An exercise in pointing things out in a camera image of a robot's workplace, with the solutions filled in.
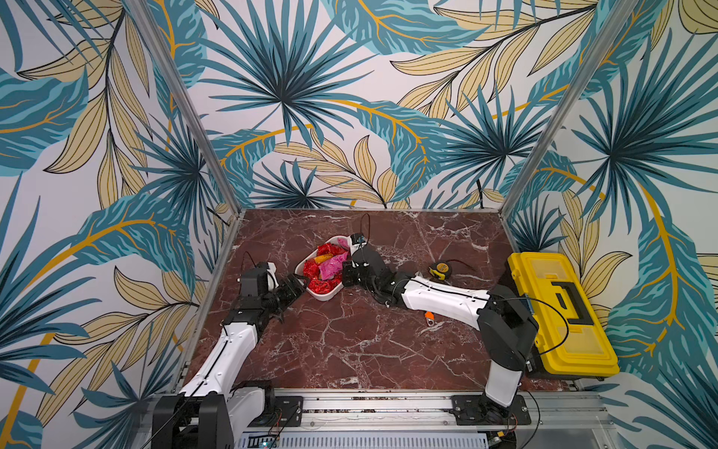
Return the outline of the white plastic storage box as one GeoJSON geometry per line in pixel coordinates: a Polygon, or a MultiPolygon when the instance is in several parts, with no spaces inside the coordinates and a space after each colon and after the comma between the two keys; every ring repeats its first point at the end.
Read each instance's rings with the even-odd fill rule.
{"type": "Polygon", "coordinates": [[[351,239],[335,236],[306,256],[295,267],[295,275],[307,285],[310,295],[329,301],[343,288],[343,268],[352,261],[351,239]]]}

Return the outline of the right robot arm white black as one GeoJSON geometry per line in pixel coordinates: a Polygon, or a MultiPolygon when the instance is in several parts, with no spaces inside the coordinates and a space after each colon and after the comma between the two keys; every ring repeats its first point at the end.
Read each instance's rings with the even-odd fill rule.
{"type": "Polygon", "coordinates": [[[367,246],[351,250],[343,264],[345,285],[359,285],[388,308],[432,312],[479,331],[491,364],[479,407],[482,420],[499,423],[512,416],[539,324],[520,297],[499,285],[470,290],[439,284],[420,275],[391,271],[367,246]]]}

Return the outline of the yellow orange tea bag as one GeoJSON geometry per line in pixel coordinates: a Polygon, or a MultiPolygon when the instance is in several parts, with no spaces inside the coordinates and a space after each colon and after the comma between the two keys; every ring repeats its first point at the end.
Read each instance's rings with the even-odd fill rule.
{"type": "Polygon", "coordinates": [[[320,256],[314,257],[314,262],[317,265],[322,265],[323,263],[327,262],[328,260],[330,260],[333,257],[334,256],[332,254],[321,254],[320,256]]]}

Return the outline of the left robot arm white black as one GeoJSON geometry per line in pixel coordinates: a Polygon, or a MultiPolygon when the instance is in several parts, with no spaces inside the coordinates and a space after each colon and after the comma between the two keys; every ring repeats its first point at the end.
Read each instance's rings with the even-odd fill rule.
{"type": "Polygon", "coordinates": [[[218,342],[196,375],[176,395],[159,398],[145,448],[234,448],[255,419],[274,416],[271,387],[236,385],[244,362],[270,321],[307,290],[299,274],[276,277],[276,267],[258,264],[239,277],[239,295],[221,323],[218,342]]]}

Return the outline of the pink tea bag packet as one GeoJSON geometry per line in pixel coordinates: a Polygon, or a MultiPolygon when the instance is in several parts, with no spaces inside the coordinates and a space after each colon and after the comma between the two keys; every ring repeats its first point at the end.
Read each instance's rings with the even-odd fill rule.
{"type": "Polygon", "coordinates": [[[320,279],[322,281],[330,281],[336,278],[342,272],[343,264],[349,256],[349,253],[337,254],[321,263],[319,265],[320,279]]]}

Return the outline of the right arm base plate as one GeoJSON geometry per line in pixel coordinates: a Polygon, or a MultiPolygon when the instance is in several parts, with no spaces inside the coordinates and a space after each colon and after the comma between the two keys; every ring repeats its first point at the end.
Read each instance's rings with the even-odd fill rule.
{"type": "Polygon", "coordinates": [[[525,426],[532,423],[525,398],[514,397],[508,407],[496,404],[484,395],[451,396],[452,411],[458,426],[525,426]]]}

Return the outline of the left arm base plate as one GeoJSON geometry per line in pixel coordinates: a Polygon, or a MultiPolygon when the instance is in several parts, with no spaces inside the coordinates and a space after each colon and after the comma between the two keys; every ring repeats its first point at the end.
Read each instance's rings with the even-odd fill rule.
{"type": "Polygon", "coordinates": [[[303,417],[304,398],[302,396],[280,396],[273,398],[265,411],[249,425],[255,428],[286,427],[298,428],[303,417]]]}

